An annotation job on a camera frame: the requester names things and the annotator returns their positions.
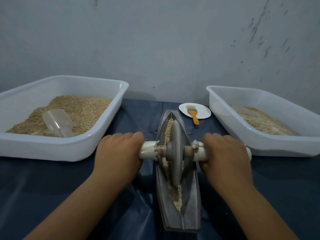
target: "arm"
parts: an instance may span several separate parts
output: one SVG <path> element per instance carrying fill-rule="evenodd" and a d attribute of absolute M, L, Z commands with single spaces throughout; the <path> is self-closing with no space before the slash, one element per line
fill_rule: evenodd
<path fill-rule="evenodd" d="M 230 136 L 205 134 L 207 162 L 201 168 L 228 204 L 249 240 L 298 239 L 270 203 L 256 190 L 245 145 Z"/>
<path fill-rule="evenodd" d="M 104 137 L 97 148 L 94 170 L 25 240 L 86 239 L 118 194 L 142 165 L 143 134 Z"/>

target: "white paper plate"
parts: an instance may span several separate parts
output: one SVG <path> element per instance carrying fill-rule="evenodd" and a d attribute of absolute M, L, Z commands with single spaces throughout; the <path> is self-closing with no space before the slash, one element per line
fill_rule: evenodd
<path fill-rule="evenodd" d="M 198 111 L 198 114 L 197 114 L 198 119 L 205 119 L 205 118 L 210 117 L 210 115 L 211 115 L 211 110 L 202 104 L 194 104 L 194 103 L 181 104 L 179 106 L 180 111 L 189 117 L 192 117 L 192 116 L 190 114 L 188 114 L 188 112 L 187 112 L 186 106 L 188 106 L 188 105 L 195 106 L 195 108 Z"/>

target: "forearm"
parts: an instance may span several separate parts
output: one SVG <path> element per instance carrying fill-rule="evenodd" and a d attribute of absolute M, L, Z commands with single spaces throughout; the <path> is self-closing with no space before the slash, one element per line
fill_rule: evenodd
<path fill-rule="evenodd" d="M 122 188 L 92 174 L 25 240 L 86 239 Z"/>
<path fill-rule="evenodd" d="M 270 203 L 255 189 L 226 199 L 249 240 L 298 239 Z"/>

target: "crushed grain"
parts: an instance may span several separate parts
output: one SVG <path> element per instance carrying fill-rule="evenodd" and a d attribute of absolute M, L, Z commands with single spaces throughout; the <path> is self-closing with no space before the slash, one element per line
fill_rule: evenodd
<path fill-rule="evenodd" d="M 168 121 L 168 125 L 165 130 L 165 136 L 164 136 L 164 144 L 165 145 L 167 144 L 168 141 L 170 141 L 170 130 L 171 130 L 171 125 L 172 125 L 173 121 L 174 121 L 173 119 L 170 119 Z M 181 185 L 179 185 L 178 188 L 176 188 L 172 184 L 169 163 L 165 157 L 162 158 L 162 161 L 163 161 L 164 171 L 165 171 L 166 177 L 168 179 L 168 188 L 170 191 L 171 199 L 172 199 L 173 204 L 176 207 L 176 209 L 178 211 L 181 211 L 181 207 L 182 207 Z"/>
<path fill-rule="evenodd" d="M 294 133 L 283 126 L 280 122 L 273 119 L 271 116 L 265 112 L 252 107 L 246 107 L 246 109 L 259 115 L 259 118 L 252 117 L 247 114 L 239 113 L 239 115 L 253 128 L 257 129 L 266 134 L 277 135 L 278 131 L 284 133 L 285 135 L 294 136 Z"/>
<path fill-rule="evenodd" d="M 42 113 L 50 109 L 63 109 L 75 123 L 72 131 L 78 136 L 94 126 L 111 101 L 111 98 L 104 97 L 57 96 L 47 106 L 36 108 L 25 121 L 14 125 L 7 133 L 57 137 L 54 134 L 44 133 L 47 126 Z"/>

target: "white plastic tray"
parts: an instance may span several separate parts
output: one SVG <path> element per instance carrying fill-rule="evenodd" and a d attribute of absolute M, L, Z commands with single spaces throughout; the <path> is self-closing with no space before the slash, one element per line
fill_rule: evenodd
<path fill-rule="evenodd" d="M 312 157 L 320 153 L 320 115 L 272 93 L 253 89 L 207 86 L 210 110 L 228 133 L 256 156 Z M 278 136 L 251 127 L 230 106 L 262 110 L 299 136 Z"/>
<path fill-rule="evenodd" d="M 0 93 L 0 156 L 52 161 L 79 161 L 90 156 L 117 113 L 129 84 L 120 80 L 81 76 L 51 76 Z M 112 98 L 108 108 L 86 133 L 71 137 L 44 137 L 5 133 L 56 96 Z"/>

